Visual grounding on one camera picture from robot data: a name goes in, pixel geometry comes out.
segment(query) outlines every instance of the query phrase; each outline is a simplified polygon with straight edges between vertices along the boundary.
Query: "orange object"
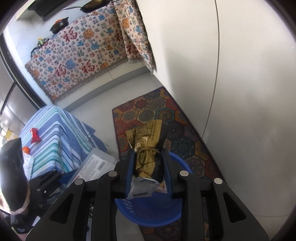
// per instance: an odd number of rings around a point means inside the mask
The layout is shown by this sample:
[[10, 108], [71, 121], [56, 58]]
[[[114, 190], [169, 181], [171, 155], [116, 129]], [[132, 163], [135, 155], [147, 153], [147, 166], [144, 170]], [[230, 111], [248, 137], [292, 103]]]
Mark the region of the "orange object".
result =
[[27, 153], [27, 154], [30, 154], [30, 148], [29, 147], [27, 147], [27, 146], [24, 146], [23, 148], [22, 148], [22, 151], [24, 152], [24, 153]]

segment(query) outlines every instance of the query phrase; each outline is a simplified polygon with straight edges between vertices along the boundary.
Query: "blue plastic basket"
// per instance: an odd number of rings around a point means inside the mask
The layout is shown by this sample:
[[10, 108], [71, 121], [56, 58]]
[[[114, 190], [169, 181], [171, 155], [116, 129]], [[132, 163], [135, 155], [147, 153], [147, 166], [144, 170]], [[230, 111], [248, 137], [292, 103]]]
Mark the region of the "blue plastic basket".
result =
[[[184, 170], [192, 173], [186, 162], [170, 152]], [[146, 227], [168, 225], [181, 217], [182, 200], [171, 199], [170, 194], [153, 192], [152, 197], [137, 197], [131, 200], [115, 199], [120, 212], [130, 221]]]

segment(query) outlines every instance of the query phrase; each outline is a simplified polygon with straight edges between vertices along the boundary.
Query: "frying pan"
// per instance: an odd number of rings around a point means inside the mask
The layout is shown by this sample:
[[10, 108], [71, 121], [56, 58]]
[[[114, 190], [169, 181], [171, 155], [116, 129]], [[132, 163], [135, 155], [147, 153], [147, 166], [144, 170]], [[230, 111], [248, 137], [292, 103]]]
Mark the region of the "frying pan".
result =
[[[84, 13], [90, 13], [94, 10], [97, 10], [101, 7], [108, 5], [109, 2], [110, 2], [110, 0], [92, 0], [79, 8], [80, 8], [80, 11], [82, 11]], [[78, 8], [78, 7], [65, 7], [65, 8], [63, 8], [63, 10], [68, 10], [68, 9], [73, 9], [73, 8]]]

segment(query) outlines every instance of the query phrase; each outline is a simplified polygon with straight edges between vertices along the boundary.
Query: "striped towel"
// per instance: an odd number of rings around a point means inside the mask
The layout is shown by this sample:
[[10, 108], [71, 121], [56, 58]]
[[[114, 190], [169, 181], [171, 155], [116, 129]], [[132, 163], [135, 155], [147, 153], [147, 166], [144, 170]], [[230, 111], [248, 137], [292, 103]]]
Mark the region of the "striped towel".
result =
[[[33, 127], [38, 129], [42, 141], [31, 144]], [[94, 132], [93, 128], [57, 106], [40, 109], [20, 134], [22, 146], [29, 147], [30, 155], [34, 157], [31, 179], [51, 170], [75, 170], [94, 148], [106, 152], [104, 143], [93, 136]]]

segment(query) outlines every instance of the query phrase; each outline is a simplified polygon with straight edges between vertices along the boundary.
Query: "patterned rug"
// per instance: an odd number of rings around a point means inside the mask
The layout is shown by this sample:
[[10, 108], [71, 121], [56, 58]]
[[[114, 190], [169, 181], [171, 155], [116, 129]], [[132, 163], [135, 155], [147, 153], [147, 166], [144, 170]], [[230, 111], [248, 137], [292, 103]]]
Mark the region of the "patterned rug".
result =
[[[119, 156], [124, 160], [128, 152], [126, 130], [143, 125], [153, 119], [169, 124], [165, 147], [180, 156], [200, 178], [212, 180], [222, 175], [202, 139], [190, 121], [164, 87], [140, 96], [113, 109]], [[205, 240], [209, 240], [205, 200], [203, 199]], [[150, 228], [140, 226], [146, 241], [177, 241], [180, 220], [166, 226]]]

